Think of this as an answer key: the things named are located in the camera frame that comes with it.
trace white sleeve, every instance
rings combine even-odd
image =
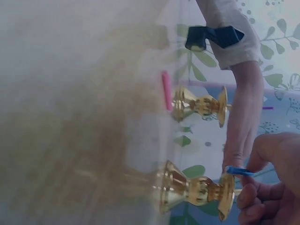
[[[237,8],[235,0],[196,0],[208,27],[233,26],[245,34],[236,45],[222,49],[210,41],[211,48],[221,69],[246,62],[258,61],[260,41],[249,20]]]

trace floral tablecloth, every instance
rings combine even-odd
[[[263,111],[258,135],[283,131],[300,133],[300,14],[297,6],[287,0],[236,1],[261,40],[259,64],[265,80],[264,105],[275,107],[275,110]],[[179,15],[180,23],[170,31],[177,34],[177,39],[171,41],[172,47],[164,52],[162,62],[174,74],[174,80],[179,80],[196,96],[210,94],[216,98],[225,85],[232,102],[234,77],[230,71],[220,71],[209,45],[204,52],[184,48],[188,27],[205,25],[196,1],[180,1]],[[220,129],[215,116],[192,115],[180,124],[175,135],[176,151],[181,155],[179,168],[187,176],[205,175],[218,182],[226,126]],[[271,184],[279,182],[273,165],[258,173],[256,179]],[[170,225],[237,225],[238,213],[234,204],[229,218],[220,222],[215,202],[201,207],[183,203],[172,211]]]

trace pink candle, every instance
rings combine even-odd
[[[168,111],[172,111],[172,87],[171,78],[167,71],[162,71],[163,86],[165,92],[165,105]]]

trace finger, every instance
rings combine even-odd
[[[299,148],[299,134],[261,135],[255,140],[247,169],[257,172],[271,162],[279,179],[300,197],[300,180],[295,179],[300,171]]]
[[[276,135],[260,135],[254,140],[247,169],[253,173],[261,171],[273,159],[279,146]]]
[[[265,206],[265,212],[262,218],[273,219],[279,210],[280,201],[264,201],[263,204]]]
[[[257,189],[257,197],[262,200],[279,200],[282,198],[285,185],[280,182],[275,185],[259,184]]]
[[[253,184],[247,184],[237,199],[237,206],[240,210],[247,208],[254,204],[257,191]]]
[[[251,224],[262,218],[264,214],[264,205],[255,204],[247,209],[241,211],[239,215],[239,223],[242,225]]]
[[[289,149],[283,150],[280,144],[284,140],[290,140],[295,137],[298,140],[298,145],[300,145],[299,134],[286,132],[258,136],[254,141],[247,169],[255,173],[262,170],[268,162],[273,163],[275,166],[280,164],[286,158],[286,151],[289,151]]]
[[[274,225],[273,219],[266,219],[260,222],[260,225]]]
[[[262,184],[249,176],[243,176],[241,178],[241,183],[243,187],[245,187],[247,184],[252,184],[257,191],[257,197],[262,201],[279,200],[282,198],[285,190],[285,185],[282,182],[275,185]]]

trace leaf pattern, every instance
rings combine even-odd
[[[261,53],[266,60],[270,60],[274,55],[274,51],[270,47],[263,44],[261,44]]]
[[[206,81],[204,75],[201,73],[201,71],[194,65],[192,64],[192,69],[195,75],[195,78],[199,81]]]
[[[266,71],[269,71],[269,70],[272,70],[274,68],[273,65],[268,65],[265,67],[265,69],[263,70],[263,72],[266,72]]]
[[[286,21],[284,19],[280,19],[277,21],[277,26],[279,29],[285,34],[286,33]]]
[[[295,39],[300,40],[300,23],[296,26],[296,29],[294,30],[294,33],[292,34],[292,36]]]
[[[188,65],[185,64],[185,65],[181,66],[179,69],[177,69],[177,71],[174,74],[174,78],[177,79],[177,80],[180,79],[180,78],[182,78],[183,75],[184,75],[184,72],[187,69],[187,67],[188,67]]]
[[[207,67],[216,67],[216,61],[205,52],[194,52],[194,55]]]
[[[280,55],[285,52],[285,48],[282,45],[278,44],[277,42],[276,42],[276,49],[278,54]]]
[[[282,78],[283,78],[283,75],[282,74],[271,74],[271,75],[268,75],[268,76],[265,76],[264,79],[266,80],[266,82],[276,88],[278,87],[280,84],[282,84]]]
[[[177,24],[177,35],[182,38],[187,38],[188,36],[188,26],[185,24]]]
[[[163,61],[166,64],[174,63],[178,61],[185,53],[187,53],[186,49],[177,49],[164,57]]]
[[[217,217],[219,216],[218,205],[219,203],[217,201],[213,201],[206,205],[198,206],[198,209],[210,216]]]
[[[275,32],[275,27],[270,27],[270,28],[268,29],[268,33],[267,33],[267,36],[266,36],[265,39],[267,39],[267,38],[270,37],[272,34],[274,34],[274,32]]]
[[[183,135],[181,137],[176,137],[174,141],[175,141],[176,144],[178,144],[181,147],[184,147],[184,146],[189,145],[191,143],[191,139],[189,139],[185,135]]]
[[[188,178],[203,176],[205,173],[205,167],[203,165],[194,165],[182,171]]]

